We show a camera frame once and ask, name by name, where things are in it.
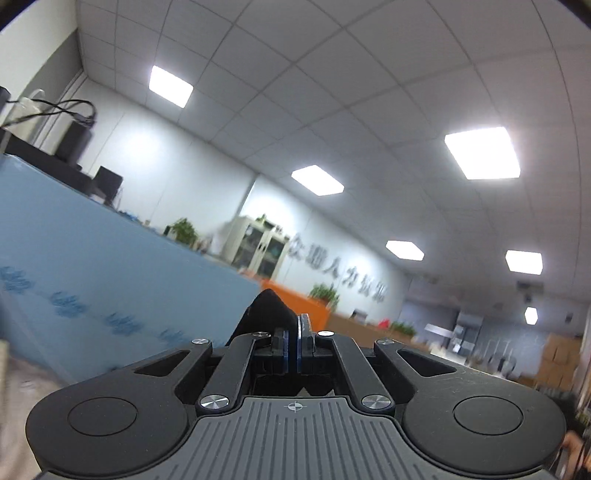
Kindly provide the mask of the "white and black hoodie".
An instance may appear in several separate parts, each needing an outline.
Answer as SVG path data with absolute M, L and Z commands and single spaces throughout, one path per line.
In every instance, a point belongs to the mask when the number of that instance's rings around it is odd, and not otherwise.
M 260 292 L 252 304 L 246 308 L 226 346 L 240 335 L 256 332 L 273 334 L 276 330 L 287 331 L 288 341 L 293 345 L 297 344 L 297 314 L 280 299 L 276 292 L 266 289 Z

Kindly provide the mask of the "light blue foam board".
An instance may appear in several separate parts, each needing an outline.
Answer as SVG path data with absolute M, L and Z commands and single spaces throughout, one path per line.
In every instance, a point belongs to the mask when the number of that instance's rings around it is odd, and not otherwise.
M 259 285 L 1 161 L 1 336 L 65 383 L 188 344 L 221 346 Z

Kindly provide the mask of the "green potted plant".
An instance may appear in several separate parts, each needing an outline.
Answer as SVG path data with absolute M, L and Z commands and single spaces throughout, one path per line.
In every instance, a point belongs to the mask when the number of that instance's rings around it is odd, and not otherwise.
M 168 234 L 177 243 L 192 247 L 198 239 L 197 231 L 187 218 L 180 218 L 174 222 L 168 230 Z

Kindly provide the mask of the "white glass-door cabinet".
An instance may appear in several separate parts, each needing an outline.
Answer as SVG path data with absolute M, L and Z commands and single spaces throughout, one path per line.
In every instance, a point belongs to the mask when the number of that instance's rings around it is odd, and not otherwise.
M 288 246 L 290 237 L 266 219 L 239 216 L 231 223 L 221 258 L 236 270 L 273 280 L 287 255 Z

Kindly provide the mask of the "black computer monitor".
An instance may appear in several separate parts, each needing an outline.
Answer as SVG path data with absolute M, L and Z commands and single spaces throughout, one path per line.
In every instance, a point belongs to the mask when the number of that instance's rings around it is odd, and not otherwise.
M 123 177 L 117 173 L 100 166 L 93 178 L 93 184 L 96 191 L 100 191 L 104 201 L 111 204 L 117 196 L 123 183 Z

